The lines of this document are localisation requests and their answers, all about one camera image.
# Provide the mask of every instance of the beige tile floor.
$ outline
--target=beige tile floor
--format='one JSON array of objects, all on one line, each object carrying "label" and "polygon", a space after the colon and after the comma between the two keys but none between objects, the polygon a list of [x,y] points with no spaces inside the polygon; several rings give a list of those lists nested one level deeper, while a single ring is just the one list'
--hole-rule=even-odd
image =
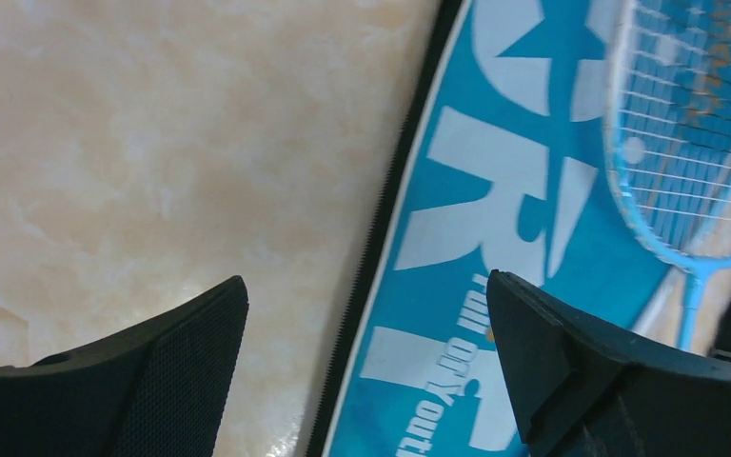
[{"label": "beige tile floor", "polygon": [[216,454],[291,455],[435,3],[0,0],[0,365],[241,274]]}]

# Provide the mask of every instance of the black trim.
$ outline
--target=black trim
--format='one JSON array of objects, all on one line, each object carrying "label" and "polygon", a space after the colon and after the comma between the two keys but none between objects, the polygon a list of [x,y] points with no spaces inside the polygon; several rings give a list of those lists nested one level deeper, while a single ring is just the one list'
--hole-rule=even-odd
[{"label": "black trim", "polygon": [[349,295],[343,322],[338,330],[337,341],[332,350],[332,358],[326,372],[321,403],[318,406],[318,414],[306,449],[307,456],[317,456],[324,452],[326,436],[329,433],[329,425],[337,404],[346,366],[351,356],[350,352],[355,343],[357,330],[360,327],[371,284],[380,264],[383,245],[396,204],[397,193],[402,184],[407,158],[413,147],[413,140],[419,128],[422,113],[425,110],[427,96],[439,67],[439,61],[462,3],[462,0],[442,0],[439,6],[433,31],[427,45],[425,60],[422,64],[419,83],[410,104],[410,110],[402,125],[399,143],[388,168],[387,178],[383,184],[379,203],[365,241],[365,252],[357,268],[354,287],[351,295]]}]

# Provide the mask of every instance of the racket strings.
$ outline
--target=racket strings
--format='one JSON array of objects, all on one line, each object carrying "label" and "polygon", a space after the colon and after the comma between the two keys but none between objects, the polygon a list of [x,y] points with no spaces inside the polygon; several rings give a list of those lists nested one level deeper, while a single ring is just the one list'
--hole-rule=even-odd
[{"label": "racket strings", "polygon": [[629,33],[617,114],[629,189],[652,231],[689,251],[731,233],[731,1],[642,0]]}]

